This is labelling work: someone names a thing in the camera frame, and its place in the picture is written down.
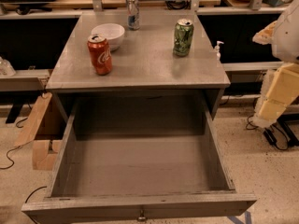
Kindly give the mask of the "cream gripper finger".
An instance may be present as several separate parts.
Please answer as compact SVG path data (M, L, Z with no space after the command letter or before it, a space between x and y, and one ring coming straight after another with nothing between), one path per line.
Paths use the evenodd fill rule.
M272 42L272 36L276 23L276 21L273 21L264 27L260 32L256 33L252 38L252 41L261 45L270 44Z
M260 94L252 120L256 126L268 128L299 97L299 65L284 63L277 70L268 70Z

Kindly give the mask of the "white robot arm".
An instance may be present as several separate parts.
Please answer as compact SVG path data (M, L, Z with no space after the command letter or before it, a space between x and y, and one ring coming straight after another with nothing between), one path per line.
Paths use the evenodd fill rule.
M293 0L276 21L252 40L270 44L273 56L283 61L278 70L266 72L254 110L254 124L268 128L299 97L299 0Z

